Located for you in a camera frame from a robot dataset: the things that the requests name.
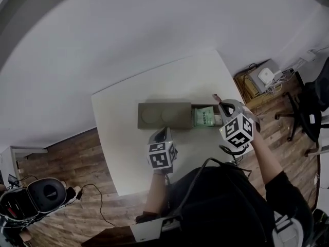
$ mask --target office chair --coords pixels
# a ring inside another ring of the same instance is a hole
[[[294,126],[288,141],[292,141],[298,126],[302,127],[308,137],[317,142],[321,128],[329,128],[329,125],[322,125],[321,111],[324,112],[329,107],[329,58],[325,61],[320,75],[313,82],[304,85],[300,75],[296,72],[296,77],[302,87],[302,93],[298,94],[298,99],[293,99],[289,92],[283,96],[288,96],[293,113],[276,114],[275,120],[280,117],[294,118]]]

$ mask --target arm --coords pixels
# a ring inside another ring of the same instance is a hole
[[[299,189],[294,187],[283,172],[260,133],[254,130],[251,142],[265,183],[267,203],[281,215],[294,217],[301,223],[305,243],[313,231],[313,216]]]
[[[279,161],[275,158],[271,150],[266,145],[264,139],[259,132],[254,128],[253,141],[251,142],[258,164],[261,170],[262,178],[265,183],[269,183],[279,173],[282,172],[282,167]]]
[[[160,171],[153,173],[152,183],[144,212],[160,214],[166,197],[166,179]]]

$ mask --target white wall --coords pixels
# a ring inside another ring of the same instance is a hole
[[[10,184],[8,182],[9,174],[16,177],[10,147],[8,147],[5,151],[3,151],[1,153],[0,170],[1,170],[2,178],[4,180],[5,186],[6,187],[10,186]]]
[[[51,1],[25,1],[0,37],[0,151],[94,127],[91,94],[147,69],[209,49],[232,74],[282,66],[327,32],[314,0],[65,0],[34,23]]]

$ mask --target black sleeve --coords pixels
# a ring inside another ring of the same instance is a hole
[[[136,223],[143,223],[143,222],[148,222],[151,220],[155,220],[159,217],[158,214],[156,213],[152,213],[152,212],[147,212],[147,211],[143,211],[143,214],[140,216],[136,217]]]
[[[295,218],[301,223],[305,243],[312,235],[314,220],[308,203],[299,189],[291,184],[283,171],[265,185],[265,189],[266,200],[273,210],[281,215]]]

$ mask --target person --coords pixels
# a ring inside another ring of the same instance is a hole
[[[276,246],[274,213],[297,220],[302,227],[302,243],[312,239],[313,215],[298,188],[288,180],[278,160],[260,133],[251,142],[266,189],[266,200],[248,181],[244,171],[231,163],[205,167],[184,200],[199,169],[166,186],[166,177],[155,171],[144,212],[137,223],[168,217],[180,210],[180,232],[175,241],[189,245],[211,242],[220,246]]]

